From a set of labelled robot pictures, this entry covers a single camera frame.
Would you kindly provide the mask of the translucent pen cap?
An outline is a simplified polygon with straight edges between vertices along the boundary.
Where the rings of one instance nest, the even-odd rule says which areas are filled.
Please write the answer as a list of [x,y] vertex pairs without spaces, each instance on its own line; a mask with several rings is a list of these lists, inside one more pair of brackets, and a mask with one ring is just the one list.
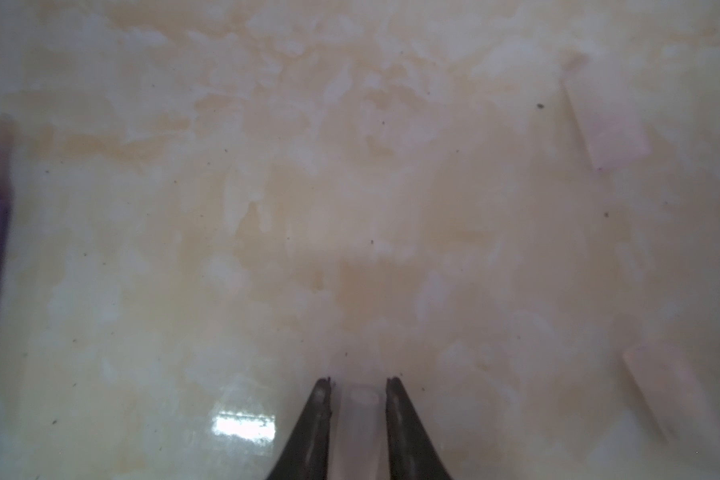
[[672,448],[720,469],[720,419],[683,351],[641,343],[622,358]]
[[342,388],[339,400],[329,479],[377,479],[385,397],[376,387],[351,384]]
[[578,56],[563,85],[594,169],[620,167],[651,153],[629,81],[613,56]]

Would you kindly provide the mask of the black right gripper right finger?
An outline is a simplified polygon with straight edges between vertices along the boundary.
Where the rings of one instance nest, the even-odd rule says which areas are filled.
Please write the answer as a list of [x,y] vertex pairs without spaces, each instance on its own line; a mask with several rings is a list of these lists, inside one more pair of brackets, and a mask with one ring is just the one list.
[[451,480],[452,477],[439,458],[402,380],[398,377],[389,378],[385,391],[390,478]]

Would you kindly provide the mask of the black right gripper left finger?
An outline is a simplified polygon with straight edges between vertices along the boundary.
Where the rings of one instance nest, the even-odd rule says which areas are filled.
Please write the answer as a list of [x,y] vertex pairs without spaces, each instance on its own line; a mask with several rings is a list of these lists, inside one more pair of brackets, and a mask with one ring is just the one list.
[[332,387],[329,377],[316,381],[267,480],[327,479]]

